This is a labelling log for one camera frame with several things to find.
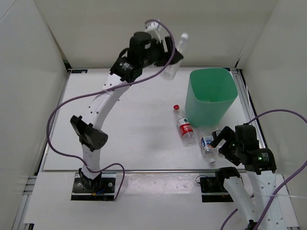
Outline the clear bottle white cap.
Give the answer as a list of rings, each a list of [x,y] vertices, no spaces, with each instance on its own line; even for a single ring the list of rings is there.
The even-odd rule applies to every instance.
[[[181,35],[180,41],[176,44],[176,50],[182,56],[183,56],[184,51],[186,49],[188,38],[189,38],[188,34],[183,33]],[[183,60],[183,58],[175,64],[168,65],[166,67],[166,69],[160,74],[161,77],[165,80],[171,81],[175,77],[182,60]]]

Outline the clear bottle red label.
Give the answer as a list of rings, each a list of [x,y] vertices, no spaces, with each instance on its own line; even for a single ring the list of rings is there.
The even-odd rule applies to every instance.
[[[178,132],[180,134],[182,143],[185,146],[192,146],[195,144],[195,135],[192,126],[185,114],[185,112],[179,107],[179,105],[173,106],[173,113]]]

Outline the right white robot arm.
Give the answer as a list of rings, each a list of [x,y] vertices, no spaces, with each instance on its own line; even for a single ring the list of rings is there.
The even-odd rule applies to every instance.
[[[210,143],[234,164],[215,171],[215,185],[227,191],[248,230],[286,230],[279,199],[276,197],[276,163],[269,148],[261,148],[252,125],[225,126]]]

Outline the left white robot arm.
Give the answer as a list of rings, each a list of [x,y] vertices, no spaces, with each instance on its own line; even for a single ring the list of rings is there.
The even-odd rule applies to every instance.
[[[168,36],[159,41],[147,32],[136,32],[130,39],[129,47],[123,49],[110,69],[103,86],[103,93],[94,98],[80,116],[72,116],[70,123],[79,137],[85,164],[79,169],[83,186],[90,192],[101,187],[100,150],[106,144],[108,135],[101,128],[120,96],[142,75],[144,68],[153,65],[162,67],[167,62],[179,66],[183,59],[188,35],[183,33],[172,51]]]

